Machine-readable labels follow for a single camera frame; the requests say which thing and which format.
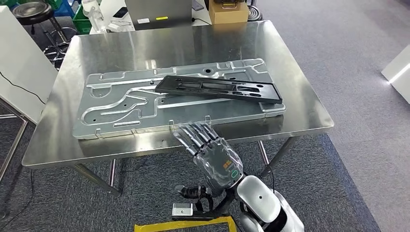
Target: cardboard box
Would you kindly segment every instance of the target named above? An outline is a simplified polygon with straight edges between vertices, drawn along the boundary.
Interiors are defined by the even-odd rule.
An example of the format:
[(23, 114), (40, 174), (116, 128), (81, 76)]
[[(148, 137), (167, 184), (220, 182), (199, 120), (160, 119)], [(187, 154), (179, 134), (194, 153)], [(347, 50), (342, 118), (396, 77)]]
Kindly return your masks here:
[(249, 8), (245, 2), (237, 2), (235, 8), (223, 8), (222, 4), (209, 0), (209, 17), (212, 24), (247, 22), (248, 15)]

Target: stool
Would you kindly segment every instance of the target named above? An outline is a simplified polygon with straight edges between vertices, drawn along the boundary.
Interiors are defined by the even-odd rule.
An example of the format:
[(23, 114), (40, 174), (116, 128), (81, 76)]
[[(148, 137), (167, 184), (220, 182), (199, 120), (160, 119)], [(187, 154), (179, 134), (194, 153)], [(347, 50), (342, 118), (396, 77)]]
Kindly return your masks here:
[[(31, 25), (32, 34), (34, 34), (34, 24), (40, 25), (44, 35), (51, 43), (51, 45), (48, 46), (43, 52), (54, 66), (56, 65), (56, 61), (62, 61), (64, 59), (65, 52), (70, 44), (70, 40), (67, 39), (67, 36), (60, 24), (57, 22), (56, 18), (54, 18), (54, 10), (49, 4), (39, 1), (23, 3), (13, 9), (13, 15), (21, 25)], [(49, 33), (41, 25), (41, 23), (46, 20), (50, 20), (55, 31)], [(57, 41), (53, 38), (52, 34), (54, 33), (59, 35), (62, 40), (61, 43), (57, 43)]]

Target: stool leg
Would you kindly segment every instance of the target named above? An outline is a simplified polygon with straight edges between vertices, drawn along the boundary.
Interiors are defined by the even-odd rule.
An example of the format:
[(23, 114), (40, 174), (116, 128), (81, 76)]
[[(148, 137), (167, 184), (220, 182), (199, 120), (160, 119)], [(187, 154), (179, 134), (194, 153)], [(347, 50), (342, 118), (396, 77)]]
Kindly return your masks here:
[(54, 41), (53, 37), (51, 37), (50, 33), (39, 23), (41, 29), (43, 30), (43, 34), (48, 38), (48, 40), (51, 43), (51, 46), (54, 47), (55, 49), (58, 48), (56, 41)]
[(67, 36), (65, 36), (63, 29), (61, 29), (60, 24), (57, 22), (56, 18), (51, 17), (50, 19), (51, 24), (54, 26), (56, 29), (57, 33), (59, 34), (60, 38), (63, 40), (63, 42), (67, 43)]

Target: white panel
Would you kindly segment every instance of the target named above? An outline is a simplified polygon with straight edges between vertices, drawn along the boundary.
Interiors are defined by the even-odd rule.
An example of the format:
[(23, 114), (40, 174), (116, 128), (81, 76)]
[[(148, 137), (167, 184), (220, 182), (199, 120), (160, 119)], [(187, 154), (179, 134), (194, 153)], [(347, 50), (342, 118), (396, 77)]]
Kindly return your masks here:
[(410, 45), (381, 72), (408, 103), (410, 103)]
[[(46, 102), (57, 70), (6, 6), (0, 6), (0, 22), (0, 71), (13, 84)], [(36, 96), (0, 76), (0, 97), (38, 123), (44, 105)]]

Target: slot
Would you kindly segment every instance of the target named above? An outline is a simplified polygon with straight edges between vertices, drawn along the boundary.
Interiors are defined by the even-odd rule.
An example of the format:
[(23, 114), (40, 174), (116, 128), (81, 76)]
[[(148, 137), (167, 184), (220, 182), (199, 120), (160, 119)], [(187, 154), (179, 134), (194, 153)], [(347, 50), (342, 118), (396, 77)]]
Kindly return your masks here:
[(259, 93), (258, 88), (253, 88), (253, 87), (248, 87), (248, 86), (238, 86), (237, 88), (239, 91)]
[(138, 126), (140, 125), (140, 121), (134, 121), (134, 122), (119, 122), (119, 123), (114, 123), (114, 127), (125, 127), (125, 126)]

